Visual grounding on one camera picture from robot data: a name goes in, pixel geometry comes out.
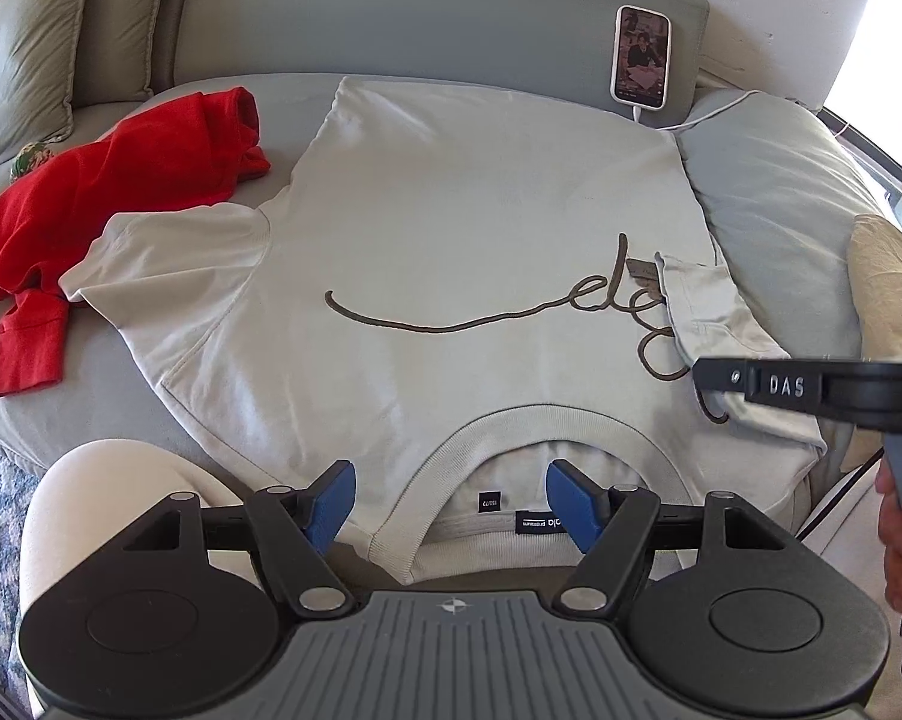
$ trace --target sofa cushion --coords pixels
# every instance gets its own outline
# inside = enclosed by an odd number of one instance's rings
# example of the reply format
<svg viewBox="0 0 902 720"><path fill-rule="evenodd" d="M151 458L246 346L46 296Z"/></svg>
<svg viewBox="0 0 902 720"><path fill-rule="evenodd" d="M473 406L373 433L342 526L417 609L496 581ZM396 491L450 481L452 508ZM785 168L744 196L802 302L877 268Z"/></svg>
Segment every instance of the sofa cushion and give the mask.
<svg viewBox="0 0 902 720"><path fill-rule="evenodd" d="M184 0L161 0L151 42L151 89L155 94L174 86L174 59Z"/></svg>
<svg viewBox="0 0 902 720"><path fill-rule="evenodd" d="M738 97L704 95L689 119ZM678 134L694 194L761 327L790 355L858 357L846 250L854 218L882 209L824 124L752 95Z"/></svg>
<svg viewBox="0 0 902 720"><path fill-rule="evenodd" d="M67 138L84 0L0 0L0 163Z"/></svg>
<svg viewBox="0 0 902 720"><path fill-rule="evenodd" d="M74 105L146 100L161 0L87 0L77 44Z"/></svg>

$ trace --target window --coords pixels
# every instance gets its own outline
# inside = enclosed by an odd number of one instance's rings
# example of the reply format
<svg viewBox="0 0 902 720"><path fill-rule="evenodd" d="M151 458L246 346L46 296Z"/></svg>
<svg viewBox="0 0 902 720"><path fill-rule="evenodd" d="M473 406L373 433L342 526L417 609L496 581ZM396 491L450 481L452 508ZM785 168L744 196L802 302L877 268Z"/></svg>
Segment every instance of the window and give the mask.
<svg viewBox="0 0 902 720"><path fill-rule="evenodd" d="M868 0L822 119L902 183L902 0Z"/></svg>

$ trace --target hand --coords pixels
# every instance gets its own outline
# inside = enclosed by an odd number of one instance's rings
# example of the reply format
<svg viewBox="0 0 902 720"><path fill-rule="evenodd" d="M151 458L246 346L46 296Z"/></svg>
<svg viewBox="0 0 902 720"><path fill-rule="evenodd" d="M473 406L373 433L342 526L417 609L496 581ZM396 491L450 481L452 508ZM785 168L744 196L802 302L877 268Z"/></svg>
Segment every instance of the hand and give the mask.
<svg viewBox="0 0 902 720"><path fill-rule="evenodd" d="M898 613L902 614L902 509L897 502L894 476L886 460L881 460L877 480L874 483L878 493L884 496L881 514L878 517L877 532L884 552L884 575L888 581L885 597Z"/></svg>

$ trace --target gray plastic panel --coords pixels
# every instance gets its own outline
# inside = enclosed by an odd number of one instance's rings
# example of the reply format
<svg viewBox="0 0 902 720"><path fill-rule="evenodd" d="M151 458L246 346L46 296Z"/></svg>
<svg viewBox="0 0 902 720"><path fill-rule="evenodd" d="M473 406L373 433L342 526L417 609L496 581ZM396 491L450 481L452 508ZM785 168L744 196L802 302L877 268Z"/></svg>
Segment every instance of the gray plastic panel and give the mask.
<svg viewBox="0 0 902 720"><path fill-rule="evenodd" d="M68 720L51 712L47 720ZM603 625L532 592L378 592L308 623L257 685L197 720L704 720L651 685ZM857 709L834 720L861 720Z"/></svg>

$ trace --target clothing label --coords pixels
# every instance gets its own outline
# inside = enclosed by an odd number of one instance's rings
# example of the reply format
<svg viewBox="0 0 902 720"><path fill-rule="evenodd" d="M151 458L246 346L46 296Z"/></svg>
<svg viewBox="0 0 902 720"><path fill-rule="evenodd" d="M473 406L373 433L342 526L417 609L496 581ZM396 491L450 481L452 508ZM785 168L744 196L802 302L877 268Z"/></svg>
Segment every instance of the clothing label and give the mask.
<svg viewBox="0 0 902 720"><path fill-rule="evenodd" d="M657 272L657 266L645 260L627 260L627 272L637 282L639 287L648 290L652 300L661 300L661 281Z"/></svg>
<svg viewBox="0 0 902 720"><path fill-rule="evenodd" d="M544 533L567 533L554 512L515 512L514 533L542 536Z"/></svg>
<svg viewBox="0 0 902 720"><path fill-rule="evenodd" d="M500 512L501 493L481 493L478 495L478 512Z"/></svg>

